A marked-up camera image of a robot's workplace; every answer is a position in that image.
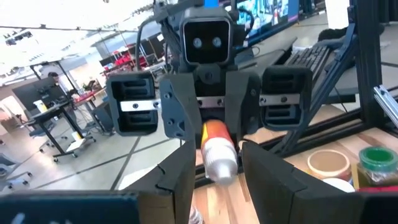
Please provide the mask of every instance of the green jar lid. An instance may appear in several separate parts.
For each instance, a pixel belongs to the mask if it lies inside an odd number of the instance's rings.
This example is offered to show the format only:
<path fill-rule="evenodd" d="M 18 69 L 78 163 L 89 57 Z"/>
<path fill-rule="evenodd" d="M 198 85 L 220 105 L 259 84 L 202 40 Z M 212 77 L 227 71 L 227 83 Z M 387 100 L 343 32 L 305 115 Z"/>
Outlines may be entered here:
<path fill-rule="evenodd" d="M 361 165 L 373 172 L 394 172 L 397 170 L 398 154 L 385 147 L 367 147 L 359 152 Z"/>

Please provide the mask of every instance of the gray floor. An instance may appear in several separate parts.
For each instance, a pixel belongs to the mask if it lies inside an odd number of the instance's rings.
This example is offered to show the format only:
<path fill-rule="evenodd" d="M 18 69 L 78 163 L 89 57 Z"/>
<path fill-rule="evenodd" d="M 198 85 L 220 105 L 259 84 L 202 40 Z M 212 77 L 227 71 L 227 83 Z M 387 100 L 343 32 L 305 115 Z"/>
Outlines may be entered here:
<path fill-rule="evenodd" d="M 326 16 L 320 15 L 307 19 L 297 26 L 293 26 L 279 34 L 271 37 L 269 42 L 278 41 L 283 38 L 297 36 L 295 46 L 311 46 L 317 41 L 319 32 L 327 28 Z M 392 25 L 386 28 L 381 36 L 381 41 L 386 44 L 381 51 L 382 61 L 398 63 L 396 49 L 398 49 L 398 26 Z M 267 50 L 267 44 L 260 46 Z M 398 85 L 398 68 L 382 67 L 384 83 L 387 87 Z M 359 103 L 345 104 L 348 110 L 359 106 Z M 64 120 L 57 123 L 54 134 L 64 132 L 70 136 L 72 132 Z M 0 153 L 24 161 L 18 168 L 16 174 L 24 171 L 33 173 L 33 178 L 26 177 L 30 181 L 29 186 L 17 186 L 15 190 L 37 189 L 37 190 L 109 190 L 117 189 L 124 176 L 162 161 L 176 148 L 179 140 L 168 139 L 163 130 L 162 121 L 158 130 L 141 138 L 121 137 L 115 134 L 111 137 L 100 136 L 93 133 L 97 142 L 89 145 L 86 149 L 78 152 L 78 158 L 72 156 L 61 157 L 59 163 L 54 163 L 51 155 L 57 150 L 46 148 L 45 153 L 40 153 L 38 146 L 45 141 L 45 137 L 32 139 L 26 129 L 14 131 L 2 136 L 5 146 L 0 146 Z"/>

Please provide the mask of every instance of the bottle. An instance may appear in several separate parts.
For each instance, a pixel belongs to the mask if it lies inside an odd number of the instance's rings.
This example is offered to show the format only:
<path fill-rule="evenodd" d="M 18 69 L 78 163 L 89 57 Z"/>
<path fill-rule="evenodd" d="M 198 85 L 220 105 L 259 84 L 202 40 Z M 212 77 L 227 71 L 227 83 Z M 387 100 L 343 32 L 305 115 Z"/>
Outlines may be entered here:
<path fill-rule="evenodd" d="M 209 120 L 204 123 L 201 154 L 206 178 L 220 185 L 234 182 L 238 173 L 238 156 L 224 122 Z"/>
<path fill-rule="evenodd" d="M 188 224 L 204 224 L 203 217 L 201 216 L 198 209 L 194 206 L 191 206 Z"/>

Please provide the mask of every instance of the wooden surface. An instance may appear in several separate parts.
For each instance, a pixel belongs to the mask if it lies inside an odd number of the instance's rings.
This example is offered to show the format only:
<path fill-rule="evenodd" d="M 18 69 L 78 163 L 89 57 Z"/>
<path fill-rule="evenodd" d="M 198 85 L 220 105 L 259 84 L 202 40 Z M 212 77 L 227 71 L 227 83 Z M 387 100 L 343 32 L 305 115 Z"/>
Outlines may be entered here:
<path fill-rule="evenodd" d="M 341 110 L 333 106 L 324 106 L 313 122 L 316 123 L 341 113 Z M 250 136 L 250 139 L 263 142 L 280 136 L 281 134 L 282 133 L 275 133 L 262 129 L 255 135 Z M 314 151 L 320 149 L 334 149 L 345 154 L 350 159 L 351 163 L 357 163 L 358 152 L 369 146 L 384 146 L 398 152 L 398 139 L 380 129 L 373 128 L 288 157 L 285 160 L 293 164 L 296 168 L 308 172 L 307 158 Z M 197 164 L 200 163 L 201 157 L 197 159 Z M 234 184 L 229 187 L 220 187 L 211 184 L 195 189 L 193 204 L 203 215 L 206 224 L 259 223 L 251 202 L 249 190 L 246 186 L 244 174 L 239 175 Z"/>

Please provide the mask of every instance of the keyboard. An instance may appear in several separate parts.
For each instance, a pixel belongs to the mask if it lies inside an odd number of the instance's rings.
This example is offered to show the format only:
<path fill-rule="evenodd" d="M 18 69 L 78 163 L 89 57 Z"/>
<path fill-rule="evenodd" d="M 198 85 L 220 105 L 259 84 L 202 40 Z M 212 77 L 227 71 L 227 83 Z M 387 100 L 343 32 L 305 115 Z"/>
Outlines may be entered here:
<path fill-rule="evenodd" d="M 313 72 L 313 85 L 317 82 L 326 61 L 331 53 L 328 47 L 312 47 L 296 52 L 285 62 L 285 65 L 302 65 Z"/>

